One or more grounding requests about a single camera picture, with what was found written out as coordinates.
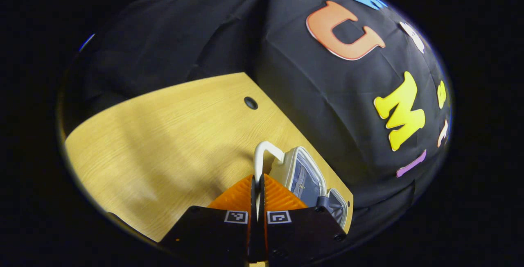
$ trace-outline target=white handle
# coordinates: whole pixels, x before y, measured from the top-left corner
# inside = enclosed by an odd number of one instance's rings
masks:
[[[271,144],[268,141],[260,142],[255,148],[255,185],[258,188],[258,183],[260,182],[260,176],[262,176],[262,168],[264,166],[264,152],[267,151],[274,155],[281,164],[284,162],[284,153],[277,146]]]

